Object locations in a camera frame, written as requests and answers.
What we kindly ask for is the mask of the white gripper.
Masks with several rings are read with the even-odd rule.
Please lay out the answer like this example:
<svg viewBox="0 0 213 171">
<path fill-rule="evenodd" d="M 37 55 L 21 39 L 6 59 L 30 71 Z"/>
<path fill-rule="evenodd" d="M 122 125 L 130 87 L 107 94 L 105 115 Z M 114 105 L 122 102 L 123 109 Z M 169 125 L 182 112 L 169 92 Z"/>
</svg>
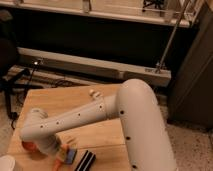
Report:
<svg viewBox="0 0 213 171">
<path fill-rule="evenodd" d="M 69 140 L 59 143 L 59 146 L 56 148 L 56 159 L 54 160 L 52 171 L 59 171 L 60 167 L 63 165 L 61 160 L 66 160 L 69 149 L 75 149 L 70 146 Z"/>
</svg>

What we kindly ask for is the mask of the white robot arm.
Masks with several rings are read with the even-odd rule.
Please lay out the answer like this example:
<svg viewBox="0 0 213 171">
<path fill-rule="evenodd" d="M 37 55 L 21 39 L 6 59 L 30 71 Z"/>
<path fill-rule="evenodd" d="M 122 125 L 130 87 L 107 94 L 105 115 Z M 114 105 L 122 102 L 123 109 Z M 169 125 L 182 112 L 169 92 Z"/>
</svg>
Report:
<svg viewBox="0 0 213 171">
<path fill-rule="evenodd" d="M 59 150 L 59 132 L 114 118 L 121 121 L 132 171 L 178 171 L 157 98 L 140 79 L 129 79 L 115 94 L 57 116 L 33 108 L 26 116 L 20 138 L 35 143 L 42 153 L 53 155 Z"/>
</svg>

